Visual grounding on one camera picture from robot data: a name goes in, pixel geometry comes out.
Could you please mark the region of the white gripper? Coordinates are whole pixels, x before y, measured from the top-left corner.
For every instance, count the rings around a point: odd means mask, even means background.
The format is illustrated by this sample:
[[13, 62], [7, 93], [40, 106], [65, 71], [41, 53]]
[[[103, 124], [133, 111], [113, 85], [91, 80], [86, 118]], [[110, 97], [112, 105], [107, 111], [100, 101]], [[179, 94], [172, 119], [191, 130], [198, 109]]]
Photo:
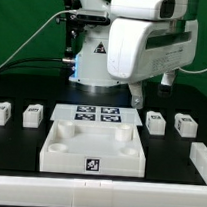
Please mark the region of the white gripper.
[[163, 74], [158, 95], [171, 95], [177, 76], [174, 69], [192, 63], [197, 35], [198, 23], [193, 20], [186, 22], [183, 33], [171, 33], [169, 22], [164, 21], [114, 20], [109, 32], [107, 70], [113, 79], [130, 83], [134, 109], [144, 105], [142, 82], [138, 81]]

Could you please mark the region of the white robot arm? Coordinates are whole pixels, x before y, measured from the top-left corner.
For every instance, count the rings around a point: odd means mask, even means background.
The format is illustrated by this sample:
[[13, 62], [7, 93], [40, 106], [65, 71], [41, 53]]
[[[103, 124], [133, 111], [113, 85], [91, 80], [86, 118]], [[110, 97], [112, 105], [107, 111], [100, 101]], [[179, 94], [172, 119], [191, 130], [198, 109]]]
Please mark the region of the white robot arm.
[[199, 0], [79, 0], [71, 18], [84, 26], [71, 80], [89, 92], [127, 85], [144, 105], [142, 82], [160, 75], [169, 94], [197, 48]]

